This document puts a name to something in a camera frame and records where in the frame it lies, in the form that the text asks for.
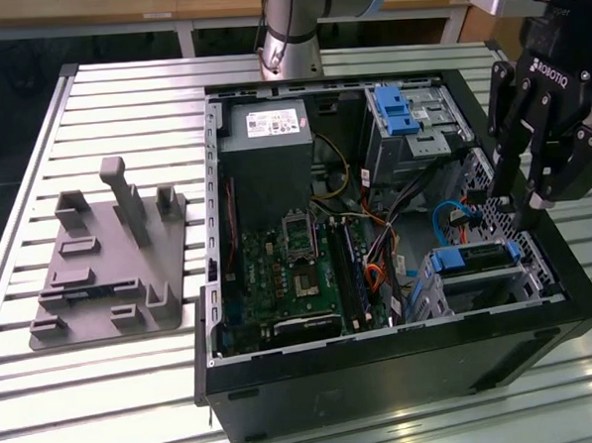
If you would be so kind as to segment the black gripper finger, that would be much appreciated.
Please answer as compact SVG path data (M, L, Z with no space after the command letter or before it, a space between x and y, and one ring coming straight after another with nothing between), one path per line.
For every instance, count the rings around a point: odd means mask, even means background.
M573 135L559 142L531 143L532 163L516 229L531 230L541 213L561 200L578 200L592 188L592 125L579 125Z
M555 203L554 176L548 141L551 135L552 101L550 64L543 58L521 58L515 65L504 60L493 64L489 97L488 132L496 141L491 194L511 192L529 150L532 165L522 206L542 207Z

